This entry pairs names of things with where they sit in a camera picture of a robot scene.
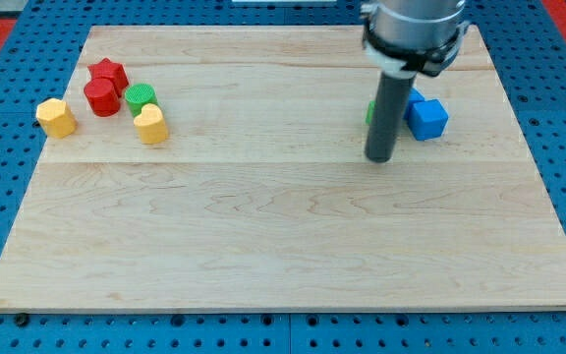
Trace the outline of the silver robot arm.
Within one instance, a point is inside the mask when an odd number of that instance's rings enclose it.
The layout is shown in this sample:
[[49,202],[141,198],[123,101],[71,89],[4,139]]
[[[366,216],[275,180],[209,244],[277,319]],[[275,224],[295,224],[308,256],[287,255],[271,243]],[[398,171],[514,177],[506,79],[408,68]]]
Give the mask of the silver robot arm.
[[366,1],[364,52],[390,78],[436,77],[458,56],[469,26],[465,8],[465,0]]

